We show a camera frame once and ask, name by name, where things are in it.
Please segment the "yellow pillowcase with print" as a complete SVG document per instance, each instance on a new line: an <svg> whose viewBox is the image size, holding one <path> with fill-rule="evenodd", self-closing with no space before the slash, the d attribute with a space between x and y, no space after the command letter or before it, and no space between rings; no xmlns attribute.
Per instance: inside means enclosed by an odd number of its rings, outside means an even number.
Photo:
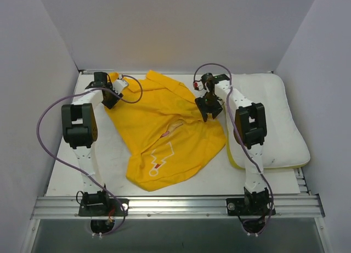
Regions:
<svg viewBox="0 0 351 253"><path fill-rule="evenodd" d="M127 179L146 191L186 181L225 146L219 121L204 122L195 96L177 80L150 70L106 113L131 153Z"/></svg>

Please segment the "white pillow with yellow edge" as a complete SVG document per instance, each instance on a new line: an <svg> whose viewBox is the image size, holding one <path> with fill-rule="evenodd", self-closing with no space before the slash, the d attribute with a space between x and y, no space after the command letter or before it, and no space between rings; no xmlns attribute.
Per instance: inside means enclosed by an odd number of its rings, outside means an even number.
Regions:
<svg viewBox="0 0 351 253"><path fill-rule="evenodd" d="M233 75L233 86L265 108L267 136L263 145L263 167L298 168L310 160L308 147L288 105L285 86L275 74Z"/></svg>

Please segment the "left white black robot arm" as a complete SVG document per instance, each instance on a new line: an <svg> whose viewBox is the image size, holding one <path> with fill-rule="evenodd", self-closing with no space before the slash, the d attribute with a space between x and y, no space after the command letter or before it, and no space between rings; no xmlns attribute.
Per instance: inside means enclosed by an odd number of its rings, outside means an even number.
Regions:
<svg viewBox="0 0 351 253"><path fill-rule="evenodd" d="M94 109L102 104L113 108L123 97L122 91L128 83L117 78L113 81L105 72L95 72L94 80L85 88L82 95L71 104L61 107L61 120L64 141L76 155L79 169L82 171L83 191L82 207L91 207L98 215L106 215L111 209L109 195L99 172L95 154L95 142L98 139L98 127Z"/></svg>

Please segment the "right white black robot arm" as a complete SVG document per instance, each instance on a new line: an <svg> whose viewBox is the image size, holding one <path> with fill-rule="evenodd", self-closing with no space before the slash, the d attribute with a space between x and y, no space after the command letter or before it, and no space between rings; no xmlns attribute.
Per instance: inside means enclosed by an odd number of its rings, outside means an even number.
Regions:
<svg viewBox="0 0 351 253"><path fill-rule="evenodd" d="M263 172L263 144L267 136L265 108L262 103L247 99L233 87L226 74L214 76L206 73L201 76L202 89L206 92L195 99L204 122L211 114L216 118L223 109L228 120L227 129L233 130L228 136L227 146L239 144L245 154L245 186L243 207L246 212L255 214L269 203L271 187Z"/></svg>

